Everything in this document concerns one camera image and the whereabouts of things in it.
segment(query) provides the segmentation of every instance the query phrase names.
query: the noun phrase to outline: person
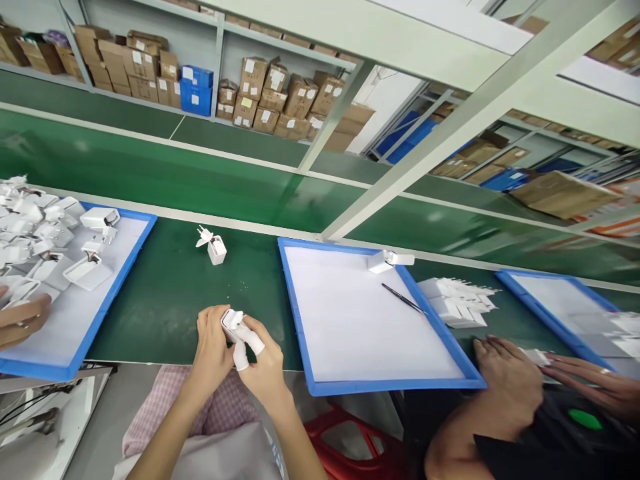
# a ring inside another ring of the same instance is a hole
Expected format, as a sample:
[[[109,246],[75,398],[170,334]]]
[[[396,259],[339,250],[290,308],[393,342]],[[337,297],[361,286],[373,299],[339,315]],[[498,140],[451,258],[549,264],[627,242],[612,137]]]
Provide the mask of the person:
[[[637,452],[615,458],[591,455],[568,459],[514,442],[533,423],[542,404],[543,374],[636,429],[640,428],[640,381],[550,353],[551,365],[538,368],[514,344],[491,335],[475,339],[473,346],[487,389],[454,410],[437,430],[423,463],[429,480],[615,479],[637,472]]]
[[[123,439],[114,480],[282,478],[269,438],[247,394],[275,426],[291,480],[326,480],[283,376],[283,355],[258,320],[244,322],[265,344],[257,362],[232,369],[221,318],[229,305],[198,314],[192,367],[164,365]]]

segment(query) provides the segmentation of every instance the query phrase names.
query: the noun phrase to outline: red stool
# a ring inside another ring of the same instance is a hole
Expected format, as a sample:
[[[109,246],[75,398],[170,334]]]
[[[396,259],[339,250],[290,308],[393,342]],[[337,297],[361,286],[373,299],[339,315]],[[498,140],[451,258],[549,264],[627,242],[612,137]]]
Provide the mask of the red stool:
[[[324,466],[329,480],[403,480],[407,478],[407,463],[402,442],[381,430],[354,417],[337,405],[332,410],[305,423],[305,428]],[[322,434],[341,423],[352,421],[364,437],[373,457],[370,460],[353,460],[330,447],[322,440]],[[384,444],[380,453],[373,441],[378,437]]]

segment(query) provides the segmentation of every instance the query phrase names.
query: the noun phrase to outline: blue plastic bin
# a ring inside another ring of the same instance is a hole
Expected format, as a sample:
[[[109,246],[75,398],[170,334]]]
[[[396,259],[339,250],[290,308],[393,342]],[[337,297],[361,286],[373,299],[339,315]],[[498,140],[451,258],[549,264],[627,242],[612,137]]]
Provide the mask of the blue plastic bin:
[[[211,115],[213,88],[194,87],[190,80],[180,80],[180,104],[182,110],[208,117]]]
[[[188,81],[194,87],[212,88],[213,72],[193,65],[183,65],[181,79]]]

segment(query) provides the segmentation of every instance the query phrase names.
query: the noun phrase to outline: green dot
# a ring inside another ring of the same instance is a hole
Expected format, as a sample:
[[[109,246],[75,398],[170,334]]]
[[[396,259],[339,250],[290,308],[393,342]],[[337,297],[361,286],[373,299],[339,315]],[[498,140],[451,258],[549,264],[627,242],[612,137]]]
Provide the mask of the green dot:
[[[583,427],[588,428],[589,430],[604,430],[605,428],[600,423],[598,418],[594,417],[592,414],[587,413],[578,409],[571,409],[568,411],[569,416],[573,419],[574,422],[579,423]]]

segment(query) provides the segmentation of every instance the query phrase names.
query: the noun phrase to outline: brown box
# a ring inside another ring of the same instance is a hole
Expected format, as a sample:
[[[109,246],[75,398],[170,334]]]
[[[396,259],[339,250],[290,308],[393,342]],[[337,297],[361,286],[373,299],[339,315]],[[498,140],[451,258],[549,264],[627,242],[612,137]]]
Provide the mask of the brown box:
[[[283,110],[287,117],[305,119],[318,93],[318,87],[310,78],[304,78],[296,73],[291,74],[289,80],[289,96]]]
[[[125,38],[117,35],[116,41],[98,40],[98,48],[104,59],[104,64],[109,72],[109,78],[114,85],[127,87],[129,92],[129,78],[125,70],[124,56],[128,55],[129,49],[124,46]]]
[[[238,86],[234,82],[228,79],[220,80],[220,89],[218,90],[218,103],[221,103],[222,105],[235,105],[235,99],[237,95]]]
[[[298,45],[299,47],[311,48],[311,42],[302,40],[301,38],[298,38],[298,37],[294,37],[293,35],[289,35],[288,33],[285,33],[282,36],[282,40],[292,43],[294,45]]]
[[[180,80],[178,57],[175,53],[160,50],[160,76],[171,80]]]
[[[80,54],[88,65],[99,65],[103,58],[98,49],[98,40],[111,40],[109,30],[94,25],[76,25],[75,39]]]
[[[286,101],[286,93],[279,93],[265,88],[264,90],[262,90],[262,97],[260,97],[260,103],[258,103],[258,105],[268,110],[282,112],[282,110],[285,108]]]
[[[273,133],[280,113],[258,107],[253,120],[253,129],[264,133]]]
[[[142,80],[155,81],[159,65],[158,57],[156,55],[150,55],[130,48],[124,48],[122,52],[122,60],[124,62],[127,76],[140,78]]]
[[[374,113],[375,110],[362,103],[352,103],[338,122],[335,131],[356,137]]]
[[[265,78],[265,88],[277,92],[282,92],[282,88],[287,81],[289,71],[280,64],[280,57],[276,57],[269,62],[269,70]]]
[[[250,129],[253,125],[253,118],[255,117],[255,111],[257,109],[257,100],[238,95],[235,101],[235,107],[233,108],[233,124],[238,127]]]
[[[127,46],[150,55],[160,55],[160,50],[169,50],[169,40],[160,35],[129,30]]]
[[[287,140],[302,140],[306,138],[309,131],[309,121],[306,119],[299,119],[290,117],[284,113],[278,117],[278,122],[275,125],[273,134],[276,137],[286,138]]]
[[[491,162],[491,165],[500,165],[502,167],[510,167],[517,161],[522,160],[531,152],[529,150],[525,150],[524,148],[514,147],[510,150],[507,150],[505,153],[500,155],[494,161]]]
[[[215,111],[215,116],[225,120],[233,120],[233,105],[218,103],[218,108]]]
[[[258,31],[260,33],[264,33],[265,35],[268,35],[273,38],[277,38],[277,39],[282,38],[282,32],[278,30],[270,29],[268,27],[263,27],[262,25],[258,25],[257,23],[251,22],[249,29]]]
[[[158,103],[158,88],[155,80],[129,77],[129,84],[132,97]]]
[[[600,208],[622,195],[562,172],[542,175],[510,194],[531,209],[568,219]]]
[[[22,30],[8,25],[0,25],[0,61],[16,67],[26,67],[29,60],[17,42]]]
[[[315,140],[315,136],[320,131],[320,128],[322,128],[322,125],[324,124],[326,119],[326,116],[320,115],[318,113],[310,112],[307,115],[307,120],[309,120],[309,131],[307,132],[307,140]]]
[[[338,54],[336,50],[323,47],[322,45],[314,45],[311,47],[311,50],[316,50],[317,52],[324,53],[325,55],[328,55],[330,57],[335,57]]]
[[[172,79],[157,78],[158,102],[173,108],[181,109],[180,82]]]
[[[27,56],[31,66],[41,72],[58,75],[64,73],[65,68],[62,66],[58,52],[50,43],[29,43],[17,40],[18,45]]]
[[[240,90],[238,93],[245,98],[260,100],[262,86],[267,74],[267,61],[260,57],[246,57],[242,59],[242,74],[240,75]]]
[[[318,86],[318,94],[315,96],[311,111],[320,115],[328,115],[333,102],[344,90],[345,81],[330,73],[316,70],[313,82]]]

